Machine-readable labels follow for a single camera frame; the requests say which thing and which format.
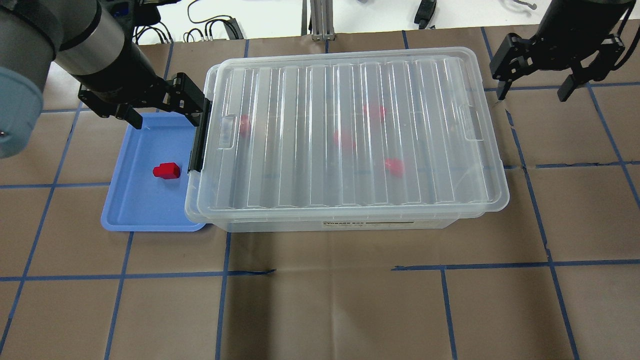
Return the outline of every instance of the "white floor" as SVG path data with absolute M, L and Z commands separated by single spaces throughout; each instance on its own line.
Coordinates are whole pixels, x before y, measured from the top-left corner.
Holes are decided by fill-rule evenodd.
M 436 28 L 465 28 L 538 24 L 551 0 L 527 0 L 537 5 L 531 10 L 512 0 L 439 0 L 430 25 Z M 163 22 L 174 39 L 195 28 L 187 18 L 187 5 L 192 0 L 160 7 Z M 364 33 L 417 29 L 413 17 L 420 0 L 333 0 L 336 33 Z M 231 15 L 240 24 L 246 38 L 291 37 L 301 33 L 302 0 L 198 0 L 191 7 L 193 20 L 215 15 Z M 640 6 L 633 11 L 640 17 Z M 220 23 L 214 26 L 214 37 L 226 38 Z M 155 44 L 155 33 L 148 31 L 141 44 Z

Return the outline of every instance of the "red object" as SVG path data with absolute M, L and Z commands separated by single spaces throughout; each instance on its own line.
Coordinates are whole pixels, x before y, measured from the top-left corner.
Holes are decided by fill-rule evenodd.
M 404 176 L 404 163 L 398 158 L 388 158 L 385 160 L 385 169 L 395 177 Z
M 356 147 L 356 142 L 353 137 L 346 131 L 343 131 L 341 134 L 340 131 L 336 130 L 333 133 L 333 143 L 335 145 L 341 145 L 343 149 L 355 149 Z
M 180 177 L 180 167 L 176 163 L 162 163 L 154 167 L 154 176 L 165 180 L 177 179 Z
M 369 114 L 369 120 L 382 123 L 385 120 L 386 110 L 384 106 L 372 105 L 367 109 L 367 106 L 362 107 L 362 113 L 365 117 Z
M 249 120 L 249 115 L 240 115 L 238 133 L 240 133 L 240 136 L 243 138 L 246 138 L 251 134 L 251 120 Z

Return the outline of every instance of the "blue plastic tray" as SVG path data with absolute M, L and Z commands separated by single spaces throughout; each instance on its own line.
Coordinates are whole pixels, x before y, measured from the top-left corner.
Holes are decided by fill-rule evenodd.
M 195 128 L 177 113 L 145 113 L 143 128 L 129 126 L 122 140 L 102 210 L 102 226 L 110 231 L 196 231 L 184 214 L 189 153 Z M 153 168 L 176 163 L 178 179 L 154 177 Z

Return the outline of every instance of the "brown table surface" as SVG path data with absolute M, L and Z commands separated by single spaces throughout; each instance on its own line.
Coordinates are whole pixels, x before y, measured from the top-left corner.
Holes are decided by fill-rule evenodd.
M 84 109 L 52 65 L 28 148 L 0 160 L 0 359 L 637 359 L 640 54 L 566 103 L 566 72 L 497 103 L 488 47 L 535 29 L 142 47 L 200 86 L 242 56 L 470 48 L 511 202 L 443 230 L 106 231 L 127 124 Z

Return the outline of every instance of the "transparent storage box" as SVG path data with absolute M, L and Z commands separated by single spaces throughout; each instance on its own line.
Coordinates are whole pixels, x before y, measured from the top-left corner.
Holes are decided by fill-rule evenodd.
M 186 214 L 230 232 L 437 229 L 509 191 L 464 47 L 244 58 L 207 75 Z

